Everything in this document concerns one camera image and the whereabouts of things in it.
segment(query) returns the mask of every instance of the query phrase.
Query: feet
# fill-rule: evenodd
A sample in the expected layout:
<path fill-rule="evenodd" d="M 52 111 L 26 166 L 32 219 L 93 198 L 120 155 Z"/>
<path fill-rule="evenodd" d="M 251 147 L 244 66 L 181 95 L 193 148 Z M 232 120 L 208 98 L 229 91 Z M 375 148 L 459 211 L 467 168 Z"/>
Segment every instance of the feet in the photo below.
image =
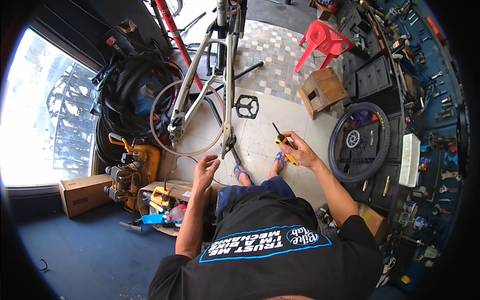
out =
<path fill-rule="evenodd" d="M 281 156 L 280 154 L 277 154 L 276 158 L 277 159 L 273 161 L 273 166 L 272 166 L 272 169 L 270 170 L 270 173 L 268 173 L 268 179 L 278 176 L 280 172 L 283 170 L 285 164 L 288 162 L 288 158 Z"/>
<path fill-rule="evenodd" d="M 238 178 L 242 186 L 252 186 L 252 183 L 250 182 L 250 178 L 248 178 L 247 174 L 240 173 L 240 177 L 239 177 L 239 170 L 245 171 L 245 169 L 242 166 L 240 166 L 240 168 L 236 169 L 234 172 L 235 178 Z"/>

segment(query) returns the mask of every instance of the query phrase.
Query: wheel rim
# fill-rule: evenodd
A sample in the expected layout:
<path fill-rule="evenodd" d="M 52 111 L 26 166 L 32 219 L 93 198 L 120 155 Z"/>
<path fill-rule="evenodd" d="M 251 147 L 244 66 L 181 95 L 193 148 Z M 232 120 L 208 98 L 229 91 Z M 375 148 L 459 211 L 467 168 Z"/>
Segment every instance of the wheel rim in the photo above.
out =
<path fill-rule="evenodd" d="M 332 133 L 328 153 L 330 168 L 339 180 L 362 181 L 362 177 L 378 169 L 378 160 L 384 160 L 379 154 L 385 151 L 385 131 L 389 130 L 383 118 L 378 110 L 362 104 L 342 115 Z"/>

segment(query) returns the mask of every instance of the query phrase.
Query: blue floor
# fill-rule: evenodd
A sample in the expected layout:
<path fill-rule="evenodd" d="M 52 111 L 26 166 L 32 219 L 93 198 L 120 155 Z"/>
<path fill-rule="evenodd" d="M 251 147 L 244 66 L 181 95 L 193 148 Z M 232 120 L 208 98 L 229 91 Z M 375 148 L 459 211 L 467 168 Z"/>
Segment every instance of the blue floor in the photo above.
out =
<path fill-rule="evenodd" d="M 138 218 L 123 204 L 108 203 L 71 220 L 63 211 L 19 226 L 32 260 L 59 296 L 74 299 L 146 299 L 160 259 L 175 252 L 175 237 L 142 225 L 119 226 Z"/>

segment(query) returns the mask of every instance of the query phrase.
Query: white crate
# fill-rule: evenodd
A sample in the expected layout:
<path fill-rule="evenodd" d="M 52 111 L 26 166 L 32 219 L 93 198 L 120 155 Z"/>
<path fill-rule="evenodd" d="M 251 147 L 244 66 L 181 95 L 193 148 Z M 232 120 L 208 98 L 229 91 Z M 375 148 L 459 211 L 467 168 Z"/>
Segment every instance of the white crate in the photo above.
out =
<path fill-rule="evenodd" d="M 402 167 L 399 184 L 414 188 L 420 162 L 420 140 L 413 133 L 403 136 Z"/>

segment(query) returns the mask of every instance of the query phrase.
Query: air compressor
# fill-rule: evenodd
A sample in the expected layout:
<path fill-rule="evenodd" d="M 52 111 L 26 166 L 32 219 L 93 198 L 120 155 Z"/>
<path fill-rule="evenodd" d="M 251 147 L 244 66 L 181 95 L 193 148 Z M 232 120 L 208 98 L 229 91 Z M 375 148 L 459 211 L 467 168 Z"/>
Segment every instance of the air compressor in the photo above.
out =
<path fill-rule="evenodd" d="M 105 168 L 112 178 L 112 186 L 105 187 L 104 191 L 113 201 L 125 202 L 125 209 L 129 212 L 138 211 L 138 190 L 156 180 L 160 150 L 152 145 L 130 146 L 125 138 L 112 132 L 108 139 L 112 144 L 125 146 L 127 153 L 122 154 L 121 164 Z"/>

